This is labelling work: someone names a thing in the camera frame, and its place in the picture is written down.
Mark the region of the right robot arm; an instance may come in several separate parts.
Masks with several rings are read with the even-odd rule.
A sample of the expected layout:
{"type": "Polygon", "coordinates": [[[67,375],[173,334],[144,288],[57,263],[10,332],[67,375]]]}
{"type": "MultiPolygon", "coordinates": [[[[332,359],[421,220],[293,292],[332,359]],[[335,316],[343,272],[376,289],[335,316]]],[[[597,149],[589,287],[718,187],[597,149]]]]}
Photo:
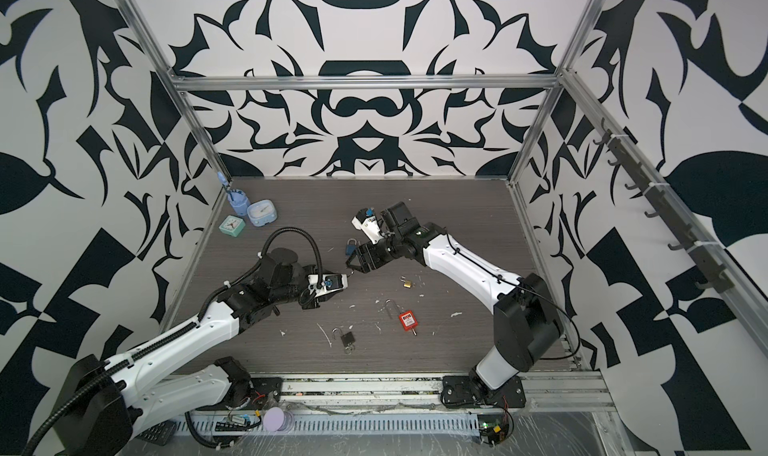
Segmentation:
{"type": "Polygon", "coordinates": [[[506,271],[460,244],[444,227],[420,223],[404,202],[382,212],[359,210],[353,226],[363,232],[347,259],[348,268],[368,273],[407,258],[450,278],[492,315],[493,344],[465,376],[442,380],[446,408],[521,408],[526,399],[520,376],[529,372],[565,332],[566,314],[542,277],[506,271]]]}

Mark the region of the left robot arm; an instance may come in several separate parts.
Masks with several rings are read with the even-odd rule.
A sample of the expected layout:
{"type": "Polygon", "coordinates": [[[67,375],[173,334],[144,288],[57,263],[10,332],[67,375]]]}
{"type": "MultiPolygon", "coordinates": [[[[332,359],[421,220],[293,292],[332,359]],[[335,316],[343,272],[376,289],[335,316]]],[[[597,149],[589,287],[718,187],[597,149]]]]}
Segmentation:
{"type": "Polygon", "coordinates": [[[345,274],[326,270],[306,230],[275,230],[255,264],[209,294],[184,322],[106,360],[77,361],[23,454],[34,454],[54,432],[67,455],[115,455],[141,433],[183,413],[221,403],[241,406],[251,397],[252,378],[232,357],[191,375],[171,375],[278,313],[280,305],[314,309],[347,286],[345,274]]]}

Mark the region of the blue padlock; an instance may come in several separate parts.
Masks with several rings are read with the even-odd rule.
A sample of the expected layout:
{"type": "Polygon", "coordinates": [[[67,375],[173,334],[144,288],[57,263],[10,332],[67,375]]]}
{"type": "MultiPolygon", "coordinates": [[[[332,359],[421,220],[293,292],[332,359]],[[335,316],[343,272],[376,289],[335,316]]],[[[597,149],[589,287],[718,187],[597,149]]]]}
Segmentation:
{"type": "Polygon", "coordinates": [[[356,252],[357,246],[358,246],[357,239],[356,238],[349,238],[346,241],[346,244],[345,244],[344,254],[346,256],[352,256],[352,254],[354,254],[354,252],[356,252]]]}

